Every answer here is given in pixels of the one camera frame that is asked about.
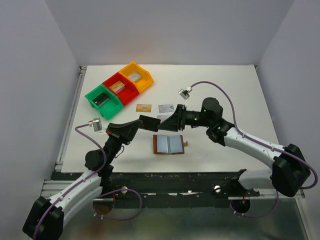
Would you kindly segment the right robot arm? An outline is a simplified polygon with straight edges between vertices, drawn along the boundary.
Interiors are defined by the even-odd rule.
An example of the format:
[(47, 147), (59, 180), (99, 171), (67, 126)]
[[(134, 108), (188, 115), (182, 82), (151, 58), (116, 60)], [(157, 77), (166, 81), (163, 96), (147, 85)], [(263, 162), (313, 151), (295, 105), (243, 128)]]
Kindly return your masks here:
[(212, 142), (239, 150), (268, 167), (265, 170), (240, 170), (236, 180), (245, 190), (275, 189), (286, 197), (294, 197), (311, 175), (298, 146), (273, 144), (244, 133), (223, 119), (223, 107), (216, 98), (205, 98), (200, 111), (177, 105), (175, 112), (160, 123), (158, 129), (178, 132), (186, 126), (206, 127), (206, 135)]

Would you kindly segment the gold credit card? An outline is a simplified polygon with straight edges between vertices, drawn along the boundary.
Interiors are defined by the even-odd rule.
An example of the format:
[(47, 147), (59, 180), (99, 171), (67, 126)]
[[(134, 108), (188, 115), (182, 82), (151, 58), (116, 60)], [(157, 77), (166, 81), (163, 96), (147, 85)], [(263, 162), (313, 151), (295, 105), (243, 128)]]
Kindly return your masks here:
[(150, 113), (152, 111), (151, 104), (137, 104), (136, 112)]

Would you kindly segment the silver VIP credit card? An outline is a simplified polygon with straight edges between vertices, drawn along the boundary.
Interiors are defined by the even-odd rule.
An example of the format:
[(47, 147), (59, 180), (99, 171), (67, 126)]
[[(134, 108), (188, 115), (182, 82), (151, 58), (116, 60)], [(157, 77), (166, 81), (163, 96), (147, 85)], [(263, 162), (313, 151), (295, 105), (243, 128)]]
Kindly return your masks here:
[(158, 106), (158, 111), (160, 114), (162, 113), (171, 113), (175, 111), (174, 105), (170, 104), (161, 104)]

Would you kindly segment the brown leather card holder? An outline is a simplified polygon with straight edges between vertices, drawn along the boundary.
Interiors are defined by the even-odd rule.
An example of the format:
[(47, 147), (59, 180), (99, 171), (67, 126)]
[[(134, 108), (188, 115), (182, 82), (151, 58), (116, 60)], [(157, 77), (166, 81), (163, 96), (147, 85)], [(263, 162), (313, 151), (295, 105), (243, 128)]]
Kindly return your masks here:
[(152, 136), (153, 153), (155, 155), (183, 155), (185, 153), (185, 144), (182, 135), (162, 135)]

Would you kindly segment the black credit card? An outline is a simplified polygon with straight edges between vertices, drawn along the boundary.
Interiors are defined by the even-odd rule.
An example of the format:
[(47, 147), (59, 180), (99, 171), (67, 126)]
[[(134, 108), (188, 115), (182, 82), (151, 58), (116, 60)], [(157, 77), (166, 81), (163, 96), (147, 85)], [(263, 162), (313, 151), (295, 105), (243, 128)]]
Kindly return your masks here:
[(151, 132), (158, 132), (158, 126), (161, 123), (161, 120), (158, 118), (140, 115), (139, 120), (141, 120), (140, 129), (151, 131)]

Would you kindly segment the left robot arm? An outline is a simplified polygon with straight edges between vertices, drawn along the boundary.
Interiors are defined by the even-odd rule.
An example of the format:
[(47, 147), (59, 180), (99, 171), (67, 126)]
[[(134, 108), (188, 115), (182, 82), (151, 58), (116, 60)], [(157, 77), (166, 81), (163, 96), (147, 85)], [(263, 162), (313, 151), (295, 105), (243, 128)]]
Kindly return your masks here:
[(100, 132), (102, 123), (99, 118), (76, 126), (75, 131), (98, 149), (85, 155), (86, 171), (67, 188), (50, 198), (41, 196), (33, 203), (22, 231), (33, 240), (59, 239), (66, 223), (102, 193), (103, 183), (109, 180), (113, 172), (112, 161), (125, 145), (131, 143), (141, 124), (140, 119), (123, 124), (110, 123), (105, 130), (108, 139), (104, 146), (81, 131), (82, 128), (91, 127), (95, 132)]

